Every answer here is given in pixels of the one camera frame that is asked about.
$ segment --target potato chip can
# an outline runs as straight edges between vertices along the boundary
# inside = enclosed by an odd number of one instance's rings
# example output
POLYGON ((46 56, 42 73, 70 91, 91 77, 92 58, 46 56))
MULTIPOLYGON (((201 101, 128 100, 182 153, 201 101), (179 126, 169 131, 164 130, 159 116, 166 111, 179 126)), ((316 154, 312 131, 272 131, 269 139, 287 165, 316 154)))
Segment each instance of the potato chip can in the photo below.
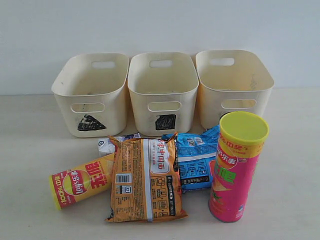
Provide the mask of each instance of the potato chip can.
POLYGON ((110 189, 114 153, 49 176, 58 210, 110 189))
POLYGON ((269 134, 267 122, 251 112, 234 111, 220 119, 209 209, 220 221, 244 213, 259 155, 269 134))

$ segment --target table surface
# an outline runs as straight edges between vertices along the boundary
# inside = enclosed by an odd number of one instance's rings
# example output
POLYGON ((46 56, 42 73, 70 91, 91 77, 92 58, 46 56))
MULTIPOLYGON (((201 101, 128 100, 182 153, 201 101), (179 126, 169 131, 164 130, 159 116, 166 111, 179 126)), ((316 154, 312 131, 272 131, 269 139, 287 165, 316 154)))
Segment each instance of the table surface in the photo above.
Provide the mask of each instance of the table surface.
MULTIPOLYGON (((274 89, 270 135, 243 218, 216 220, 209 190, 183 195, 186 219, 108 223, 110 191, 55 209, 48 176, 98 158, 96 138, 73 137, 53 95, 0 96, 0 239, 319 239, 320 88, 274 89)), ((198 114, 190 132, 200 133, 198 114)), ((132 113, 122 134, 135 133, 132 113)))

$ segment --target orange snack bag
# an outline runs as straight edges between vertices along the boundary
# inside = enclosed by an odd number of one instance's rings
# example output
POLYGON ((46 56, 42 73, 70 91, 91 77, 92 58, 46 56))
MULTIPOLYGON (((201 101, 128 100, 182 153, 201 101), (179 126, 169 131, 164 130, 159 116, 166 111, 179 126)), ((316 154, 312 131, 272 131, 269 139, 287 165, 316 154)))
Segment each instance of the orange snack bag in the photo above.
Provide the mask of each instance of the orange snack bag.
POLYGON ((110 189, 114 154, 49 176, 49 184, 57 209, 110 189))
POLYGON ((176 134, 168 141, 111 137, 114 157, 108 222, 165 222, 187 217, 176 156, 176 134))

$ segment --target can label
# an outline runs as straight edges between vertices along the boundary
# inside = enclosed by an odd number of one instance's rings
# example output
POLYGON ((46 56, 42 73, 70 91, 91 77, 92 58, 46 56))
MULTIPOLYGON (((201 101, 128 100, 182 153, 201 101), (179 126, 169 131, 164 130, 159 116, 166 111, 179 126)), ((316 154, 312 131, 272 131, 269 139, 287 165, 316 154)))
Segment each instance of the can label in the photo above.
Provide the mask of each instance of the can label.
POLYGON ((209 200, 212 214, 223 222, 239 220, 264 143, 243 145, 219 135, 209 200))
POLYGON ((62 209, 111 187, 114 155, 50 176, 52 194, 62 209))

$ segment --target plastic packaging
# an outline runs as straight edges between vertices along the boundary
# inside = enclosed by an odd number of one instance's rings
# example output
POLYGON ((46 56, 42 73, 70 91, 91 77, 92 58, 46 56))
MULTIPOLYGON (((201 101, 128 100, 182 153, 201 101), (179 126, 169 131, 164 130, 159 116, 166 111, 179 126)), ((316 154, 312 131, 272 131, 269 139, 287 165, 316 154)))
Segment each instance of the plastic packaging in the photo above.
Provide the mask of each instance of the plastic packaging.
MULTIPOLYGON (((141 138, 140 133, 125 135, 125 136, 116 136, 115 139, 117 139, 119 142, 123 142, 128 139, 139 139, 141 138)), ((99 138, 98 140, 98 150, 99 150, 99 156, 103 157, 109 154, 112 154, 116 151, 116 146, 112 144, 110 139, 108 137, 106 138, 99 138)))
POLYGON ((114 154, 49 176, 58 210, 108 190, 111 187, 114 154))
POLYGON ((268 124, 256 114, 235 111, 221 118, 209 209, 222 222, 243 216, 268 134, 268 124))
POLYGON ((138 131, 161 136, 190 130, 199 81, 189 55, 143 53, 132 58, 128 88, 138 131))
POLYGON ((195 61, 200 80, 197 104, 205 129, 234 111, 262 116, 274 80, 256 55, 243 50, 210 50, 199 52, 195 61))
POLYGON ((116 145, 109 222, 164 222, 187 217, 182 209, 175 139, 111 138, 116 145))
MULTIPOLYGON (((171 136, 163 135, 162 139, 171 136)), ((178 133, 176 146, 183 192, 211 187, 218 137, 219 125, 202 134, 178 133)))
POLYGON ((72 135, 104 137, 126 127, 128 68, 119 53, 81 54, 66 63, 51 90, 72 135))

